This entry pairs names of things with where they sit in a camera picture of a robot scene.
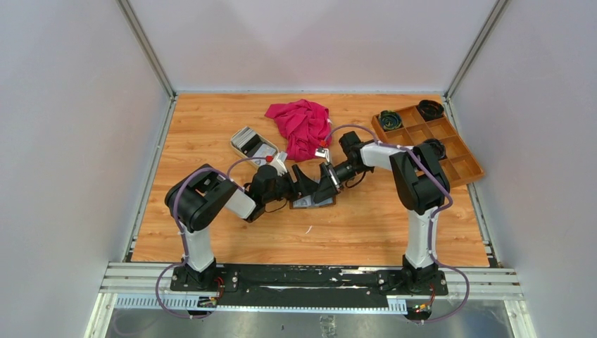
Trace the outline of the brown leather card holder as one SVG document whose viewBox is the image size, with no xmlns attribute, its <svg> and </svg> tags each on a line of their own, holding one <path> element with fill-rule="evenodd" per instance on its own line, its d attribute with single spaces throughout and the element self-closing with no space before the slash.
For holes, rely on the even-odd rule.
<svg viewBox="0 0 597 338">
<path fill-rule="evenodd" d="M 335 198 L 331 197 L 321 202 L 314 202 L 313 196 L 304 196 L 290 204 L 290 209 L 309 209 L 309 208 L 323 208 L 333 206 L 336 203 Z"/>
</svg>

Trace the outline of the white VIP credit card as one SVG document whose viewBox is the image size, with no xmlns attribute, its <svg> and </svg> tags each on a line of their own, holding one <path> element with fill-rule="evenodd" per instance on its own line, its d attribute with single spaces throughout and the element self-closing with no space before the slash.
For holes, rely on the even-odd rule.
<svg viewBox="0 0 597 338">
<path fill-rule="evenodd" d="M 313 206 L 313 200 L 310 196 L 297 199 L 292 203 L 292 208 L 310 208 Z"/>
</svg>

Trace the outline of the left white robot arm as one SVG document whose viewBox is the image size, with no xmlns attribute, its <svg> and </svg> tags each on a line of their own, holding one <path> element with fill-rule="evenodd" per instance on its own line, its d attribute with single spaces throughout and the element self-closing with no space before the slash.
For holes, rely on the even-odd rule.
<svg viewBox="0 0 597 338">
<path fill-rule="evenodd" d="M 249 183 L 239 186 L 206 164 L 172 187 L 165 205 L 179 227 L 184 249 L 182 263 L 175 268 L 177 280 L 199 291 L 209 290 L 217 281 L 209 226 L 222 209 L 252 223 L 269 203 L 295 202 L 317 190 L 317 181 L 297 165 L 292 169 L 292 173 L 279 173 L 273 165 L 262 165 Z"/>
</svg>

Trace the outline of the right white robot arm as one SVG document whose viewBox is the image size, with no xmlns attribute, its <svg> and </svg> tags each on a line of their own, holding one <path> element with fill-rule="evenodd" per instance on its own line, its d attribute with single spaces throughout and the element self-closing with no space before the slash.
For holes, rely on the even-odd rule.
<svg viewBox="0 0 597 338">
<path fill-rule="evenodd" d="M 392 146 L 370 140 L 355 132 L 339 139 L 346 160 L 320 166 L 320 180 L 312 193 L 315 202 L 330 199 L 346 188 L 349 180 L 377 168 L 392 173 L 398 198 L 408 212 L 408 244 L 402 267 L 396 273 L 382 273 L 379 289 L 402 289 L 419 294 L 441 277 L 436 257 L 435 224 L 445 205 L 451 203 L 450 183 L 429 143 Z"/>
</svg>

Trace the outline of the crumpled pink cloth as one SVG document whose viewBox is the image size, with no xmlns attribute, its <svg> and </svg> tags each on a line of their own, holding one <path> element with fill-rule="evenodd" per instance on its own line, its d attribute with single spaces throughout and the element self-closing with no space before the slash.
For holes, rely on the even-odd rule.
<svg viewBox="0 0 597 338">
<path fill-rule="evenodd" d="M 296 162 L 314 159 L 315 150 L 332 130 L 329 109 L 305 99 L 271 104 L 265 117 L 274 121 L 287 140 L 287 158 Z"/>
</svg>

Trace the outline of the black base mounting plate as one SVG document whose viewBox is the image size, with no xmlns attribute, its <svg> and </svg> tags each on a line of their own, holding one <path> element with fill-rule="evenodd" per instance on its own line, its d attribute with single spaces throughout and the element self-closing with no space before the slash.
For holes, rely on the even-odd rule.
<svg viewBox="0 0 597 338">
<path fill-rule="evenodd" d="M 378 278 L 401 267 L 376 268 L 349 265 L 218 264 L 217 281 L 205 290 L 180 282 L 173 270 L 173 292 L 221 292 L 222 306 L 273 306 L 297 308 L 373 309 L 388 305 L 388 296 L 448 295 L 444 272 L 430 287 L 419 292 L 395 289 L 382 292 Z"/>
</svg>

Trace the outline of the brown wooden compartment tray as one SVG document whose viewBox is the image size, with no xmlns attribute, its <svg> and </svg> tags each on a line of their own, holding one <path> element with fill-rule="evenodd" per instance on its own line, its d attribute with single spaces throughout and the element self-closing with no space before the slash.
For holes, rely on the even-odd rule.
<svg viewBox="0 0 597 338">
<path fill-rule="evenodd" d="M 430 143 L 450 185 L 451 195 L 467 192 L 467 185 L 480 180 L 484 170 L 448 120 L 438 101 L 421 100 L 418 104 L 384 110 L 371 117 L 372 128 L 385 143 L 415 146 Z"/>
</svg>

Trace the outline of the aluminium frame rail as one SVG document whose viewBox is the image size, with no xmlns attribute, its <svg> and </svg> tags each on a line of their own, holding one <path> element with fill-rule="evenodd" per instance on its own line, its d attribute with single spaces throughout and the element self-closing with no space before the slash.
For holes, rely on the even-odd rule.
<svg viewBox="0 0 597 338">
<path fill-rule="evenodd" d="M 443 277 L 419 292 L 384 291 L 388 268 L 299 265 L 221 265 L 206 291 L 183 283 L 164 263 L 111 263 L 100 291 L 115 295 L 115 307 L 171 311 L 407 314 L 422 303 L 457 306 L 468 301 L 521 301 L 512 269 L 443 270 Z"/>
</svg>

